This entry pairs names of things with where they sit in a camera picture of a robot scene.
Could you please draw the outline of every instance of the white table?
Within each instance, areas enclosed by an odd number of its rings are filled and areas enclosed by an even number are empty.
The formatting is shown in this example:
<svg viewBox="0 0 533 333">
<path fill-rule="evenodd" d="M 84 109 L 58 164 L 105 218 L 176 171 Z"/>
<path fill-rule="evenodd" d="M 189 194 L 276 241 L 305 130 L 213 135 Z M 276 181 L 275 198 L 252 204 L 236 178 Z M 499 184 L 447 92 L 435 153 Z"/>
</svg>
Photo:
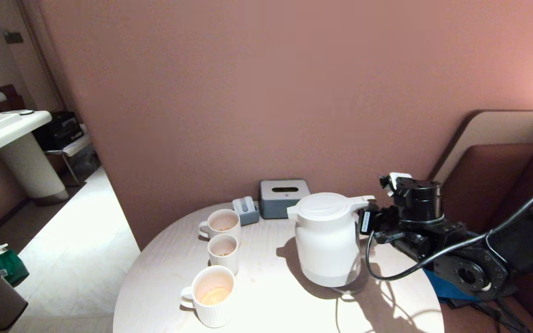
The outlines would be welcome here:
<svg viewBox="0 0 533 333">
<path fill-rule="evenodd" d="M 194 312 L 180 308 L 179 296 L 209 261 L 207 241 L 198 237 L 197 226 L 222 208 L 231 209 L 231 203 L 191 213 L 148 244 L 121 286 L 114 333 L 214 330 L 203 326 Z M 374 249 L 374 270 L 379 267 L 386 276 L 414 264 L 390 245 Z M 243 226 L 240 250 L 239 314 L 217 329 L 220 332 L 444 331 L 440 304 L 420 270 L 393 282 L 362 274 L 365 288 L 353 301 L 344 301 L 303 276 L 294 223 L 287 219 Z"/>
</svg>

